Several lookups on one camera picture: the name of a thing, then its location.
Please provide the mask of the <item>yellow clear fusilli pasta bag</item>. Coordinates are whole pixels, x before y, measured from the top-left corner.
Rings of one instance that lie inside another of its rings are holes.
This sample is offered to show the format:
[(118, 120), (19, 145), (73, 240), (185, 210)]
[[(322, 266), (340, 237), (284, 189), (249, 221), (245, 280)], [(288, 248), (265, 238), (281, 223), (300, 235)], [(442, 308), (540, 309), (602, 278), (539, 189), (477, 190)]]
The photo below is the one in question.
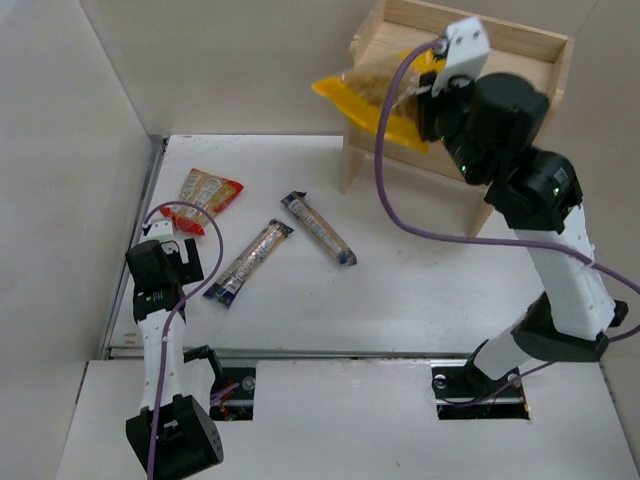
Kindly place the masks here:
[[(374, 135), (389, 87), (407, 50), (365, 62), (314, 82), (311, 89), (327, 98), (355, 126)], [(384, 138), (412, 150), (426, 152), (429, 144), (418, 133), (417, 91), (420, 77), (438, 73), (445, 65), (432, 52), (421, 54), (404, 73), (392, 101)]]

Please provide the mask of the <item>red clear pasta bag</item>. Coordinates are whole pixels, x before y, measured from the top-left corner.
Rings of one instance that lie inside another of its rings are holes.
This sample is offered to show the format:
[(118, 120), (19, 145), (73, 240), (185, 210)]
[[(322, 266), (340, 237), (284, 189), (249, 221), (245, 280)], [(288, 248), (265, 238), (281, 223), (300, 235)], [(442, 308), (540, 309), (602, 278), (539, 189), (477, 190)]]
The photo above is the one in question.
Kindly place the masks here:
[[(243, 189), (244, 186), (235, 180), (192, 168), (182, 184), (178, 200), (196, 205), (216, 217)], [(209, 219), (199, 210), (182, 204), (162, 207), (160, 212), (188, 234), (203, 236), (209, 224)]]

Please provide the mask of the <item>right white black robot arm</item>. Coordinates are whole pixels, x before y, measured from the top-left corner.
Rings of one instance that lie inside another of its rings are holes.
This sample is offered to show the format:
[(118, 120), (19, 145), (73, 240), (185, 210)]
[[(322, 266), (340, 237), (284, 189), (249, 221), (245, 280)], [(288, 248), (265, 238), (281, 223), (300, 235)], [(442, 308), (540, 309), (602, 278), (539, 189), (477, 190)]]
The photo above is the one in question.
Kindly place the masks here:
[(457, 75), (442, 90), (425, 74), (420, 85), (421, 138), (440, 141), (467, 183), (487, 186), (485, 202), (525, 245), (543, 285), (514, 325), (484, 341), (451, 375), (451, 386), (485, 397), (529, 360), (600, 361), (610, 344), (606, 330), (624, 321), (628, 306), (609, 295), (595, 269), (572, 163), (533, 144), (549, 99), (507, 73)]

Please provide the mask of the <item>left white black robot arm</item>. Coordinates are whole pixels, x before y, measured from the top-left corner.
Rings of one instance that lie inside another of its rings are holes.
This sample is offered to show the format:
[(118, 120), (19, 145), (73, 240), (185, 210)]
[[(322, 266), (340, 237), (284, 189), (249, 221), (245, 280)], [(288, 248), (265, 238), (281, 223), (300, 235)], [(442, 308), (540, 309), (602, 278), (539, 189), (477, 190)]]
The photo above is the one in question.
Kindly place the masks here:
[(144, 388), (126, 438), (149, 479), (187, 479), (223, 462), (219, 432), (206, 407), (182, 381), (185, 364), (207, 360), (207, 346), (183, 349), (186, 285), (204, 279), (196, 242), (152, 239), (125, 259), (134, 281), (133, 317), (143, 341)]

